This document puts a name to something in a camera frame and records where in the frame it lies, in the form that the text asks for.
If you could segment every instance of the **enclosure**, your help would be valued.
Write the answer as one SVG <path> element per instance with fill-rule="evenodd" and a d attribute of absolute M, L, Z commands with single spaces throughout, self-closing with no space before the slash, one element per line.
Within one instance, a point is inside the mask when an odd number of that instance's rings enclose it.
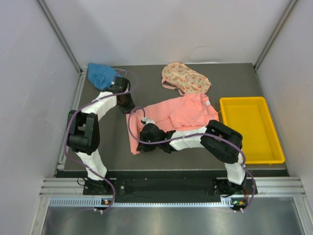
<path fill-rule="evenodd" d="M 1 6 L 1 234 L 313 234 L 311 1 L 33 0 Z M 164 66 L 178 61 L 210 80 L 206 94 L 217 112 L 223 97 L 263 96 L 286 160 L 247 164 L 258 193 L 244 214 L 229 213 L 223 201 L 116 203 L 103 215 L 94 212 L 99 197 L 86 197 L 77 184 L 86 169 L 62 148 L 69 110 L 99 95 L 88 63 L 136 74 L 132 98 L 146 107 L 180 96 L 161 85 Z M 131 74 L 126 78 L 134 82 Z M 202 148 L 133 155 L 117 108 L 99 124 L 99 153 L 113 181 L 227 176 L 224 164 Z M 91 202 L 74 207 L 66 199 Z M 77 213 L 80 207 L 92 210 Z"/>

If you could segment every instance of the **white wall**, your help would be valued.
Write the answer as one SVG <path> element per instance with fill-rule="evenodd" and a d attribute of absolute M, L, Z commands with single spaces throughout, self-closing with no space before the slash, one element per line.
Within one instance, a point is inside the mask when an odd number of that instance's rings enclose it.
<path fill-rule="evenodd" d="M 256 62 L 289 0 L 46 0 L 82 67 Z"/>
<path fill-rule="evenodd" d="M 77 72 L 36 1 L 0 4 L 0 234 L 26 234 Z"/>
<path fill-rule="evenodd" d="M 285 155 L 313 206 L 313 1 L 300 0 L 259 74 Z"/>

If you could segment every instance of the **gray table surface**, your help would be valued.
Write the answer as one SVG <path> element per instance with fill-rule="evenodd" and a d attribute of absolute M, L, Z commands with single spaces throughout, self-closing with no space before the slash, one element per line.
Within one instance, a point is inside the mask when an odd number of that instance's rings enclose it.
<path fill-rule="evenodd" d="M 245 213 L 229 208 L 112 208 L 102 216 L 50 207 L 42 235 L 304 235 L 293 198 L 255 198 Z M 67 218 L 75 215 L 58 229 Z"/>
<path fill-rule="evenodd" d="M 179 97 L 177 90 L 163 88 L 161 71 L 165 65 L 120 66 L 119 69 L 133 71 L 139 79 L 137 89 L 132 93 L 136 106 L 145 107 L 164 100 Z M 216 111 L 220 111 L 219 100 L 222 97 L 262 96 L 252 64 L 192 64 L 191 69 L 205 75 L 212 83 L 207 92 L 210 102 Z M 135 79 L 126 76 L 134 85 Z M 85 105 L 99 95 L 97 90 L 86 78 L 80 106 Z M 125 115 L 117 107 L 108 111 L 100 120 L 99 152 L 104 165 L 109 170 L 171 170 L 171 169 L 225 169 L 222 162 L 207 150 L 185 149 L 167 154 L 160 149 L 153 152 L 133 155 L 130 152 L 129 137 Z M 79 159 L 69 150 L 72 158 Z M 286 169 L 285 164 L 254 164 L 248 169 Z M 85 170 L 70 159 L 66 160 L 65 171 Z"/>

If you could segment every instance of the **dark work surface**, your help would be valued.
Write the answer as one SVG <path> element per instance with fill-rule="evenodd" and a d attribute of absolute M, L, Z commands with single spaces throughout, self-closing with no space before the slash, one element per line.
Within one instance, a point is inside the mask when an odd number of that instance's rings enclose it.
<path fill-rule="evenodd" d="M 145 107 L 167 99 L 179 97 L 177 90 L 163 88 L 161 71 L 165 65 L 120 66 L 116 68 L 133 71 L 139 79 L 137 89 L 132 93 L 136 106 Z M 252 64 L 194 64 L 191 69 L 205 75 L 212 83 L 207 92 L 216 111 L 220 111 L 222 97 L 262 96 Z M 132 86 L 135 79 L 126 76 Z M 99 91 L 86 78 L 80 106 L 89 103 L 99 95 Z M 108 111 L 100 120 L 99 152 L 104 165 L 109 170 L 171 170 L 171 169 L 211 169 L 225 170 L 224 164 L 204 148 L 185 149 L 167 154 L 160 149 L 149 153 L 133 155 L 130 152 L 126 118 L 117 107 Z M 69 150 L 71 157 L 79 159 Z M 248 169 L 286 169 L 285 164 L 254 164 Z M 65 171 L 84 170 L 82 165 L 66 160 Z"/>

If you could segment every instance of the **pink shirt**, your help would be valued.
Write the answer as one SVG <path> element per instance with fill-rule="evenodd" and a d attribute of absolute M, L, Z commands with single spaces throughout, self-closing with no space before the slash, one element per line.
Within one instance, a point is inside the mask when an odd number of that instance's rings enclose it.
<path fill-rule="evenodd" d="M 209 97 L 203 93 L 188 94 L 182 97 L 169 99 L 144 108 L 146 118 L 156 122 L 159 129 L 167 132 L 172 130 L 188 131 L 206 126 L 210 120 L 219 120 L 219 115 L 212 107 Z M 141 118 L 143 111 L 137 110 L 131 116 L 130 129 L 139 138 L 143 128 Z M 131 135 L 130 145 L 133 154 L 139 153 L 136 149 L 138 141 Z"/>

